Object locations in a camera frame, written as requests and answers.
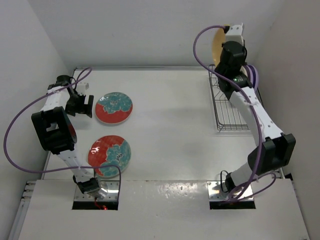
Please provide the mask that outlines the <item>lavender plate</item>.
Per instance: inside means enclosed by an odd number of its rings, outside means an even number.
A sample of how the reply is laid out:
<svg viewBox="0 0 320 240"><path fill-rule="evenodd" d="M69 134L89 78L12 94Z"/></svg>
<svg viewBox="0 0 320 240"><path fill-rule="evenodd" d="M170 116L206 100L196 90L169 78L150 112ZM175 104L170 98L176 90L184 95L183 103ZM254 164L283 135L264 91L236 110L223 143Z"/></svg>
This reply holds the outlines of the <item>lavender plate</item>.
<svg viewBox="0 0 320 240"><path fill-rule="evenodd" d="M251 72L251 77L250 81L252 83L252 87L254 88L256 86L256 74L255 74L255 69L252 65L248 65L248 68L250 69Z"/></svg>
<svg viewBox="0 0 320 240"><path fill-rule="evenodd" d="M260 81L260 78L259 78L259 73L258 73L258 70L256 69L256 67L254 67L252 65L252 72L254 73L255 75L255 84L254 84L254 89L257 90L258 89L258 86L259 86L259 81Z"/></svg>

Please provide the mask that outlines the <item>orange plate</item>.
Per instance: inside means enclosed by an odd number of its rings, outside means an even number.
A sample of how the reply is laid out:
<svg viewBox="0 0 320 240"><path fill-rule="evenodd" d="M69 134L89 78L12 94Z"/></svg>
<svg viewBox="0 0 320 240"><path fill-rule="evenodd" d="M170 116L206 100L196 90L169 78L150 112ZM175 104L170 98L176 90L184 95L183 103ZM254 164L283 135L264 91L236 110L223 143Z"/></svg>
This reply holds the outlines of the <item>orange plate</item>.
<svg viewBox="0 0 320 240"><path fill-rule="evenodd" d="M220 63L220 56L223 50L223 44L226 42L225 30L219 28L212 40L211 52L214 65L217 66Z"/></svg>

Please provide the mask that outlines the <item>cream plate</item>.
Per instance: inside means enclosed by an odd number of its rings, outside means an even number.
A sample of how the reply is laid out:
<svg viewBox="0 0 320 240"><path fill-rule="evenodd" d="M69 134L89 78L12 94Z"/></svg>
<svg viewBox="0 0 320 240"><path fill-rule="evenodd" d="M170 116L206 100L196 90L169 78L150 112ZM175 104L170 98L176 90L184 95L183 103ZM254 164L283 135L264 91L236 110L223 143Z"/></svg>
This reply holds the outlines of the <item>cream plate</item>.
<svg viewBox="0 0 320 240"><path fill-rule="evenodd" d="M247 66L244 65L241 67L241 72L247 77L248 81L251 81L250 71L247 69Z"/></svg>

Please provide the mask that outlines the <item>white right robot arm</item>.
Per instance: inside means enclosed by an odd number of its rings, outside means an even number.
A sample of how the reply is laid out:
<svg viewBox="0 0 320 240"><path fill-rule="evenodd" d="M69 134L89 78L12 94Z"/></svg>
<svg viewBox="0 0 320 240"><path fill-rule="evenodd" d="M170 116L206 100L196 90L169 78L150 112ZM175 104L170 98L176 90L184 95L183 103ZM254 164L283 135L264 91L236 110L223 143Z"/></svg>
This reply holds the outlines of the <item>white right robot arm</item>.
<svg viewBox="0 0 320 240"><path fill-rule="evenodd" d="M251 76L241 72L246 56L247 50L242 44L227 41L222 44L220 62L215 68L220 90L240 112L256 144L247 162L227 174L228 192L288 165L296 145L293 134L285 134L267 114L258 100Z"/></svg>

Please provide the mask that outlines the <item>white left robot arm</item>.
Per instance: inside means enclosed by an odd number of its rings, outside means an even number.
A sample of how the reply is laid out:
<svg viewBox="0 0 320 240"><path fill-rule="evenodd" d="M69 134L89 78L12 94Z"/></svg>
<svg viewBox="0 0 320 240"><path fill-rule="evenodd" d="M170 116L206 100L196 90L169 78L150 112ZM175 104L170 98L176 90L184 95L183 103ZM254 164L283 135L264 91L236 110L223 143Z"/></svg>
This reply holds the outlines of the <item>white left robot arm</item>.
<svg viewBox="0 0 320 240"><path fill-rule="evenodd" d="M72 83L72 77L60 75L56 83L48 86L49 96L43 108L31 116L33 126L42 148L57 155L63 162L72 168L73 181L82 194L96 199L102 199L101 186L95 177L95 171L77 147L77 134L69 119L76 114L92 117L94 96L88 96L85 103L87 83L80 86L80 91L68 87L60 88Z"/></svg>

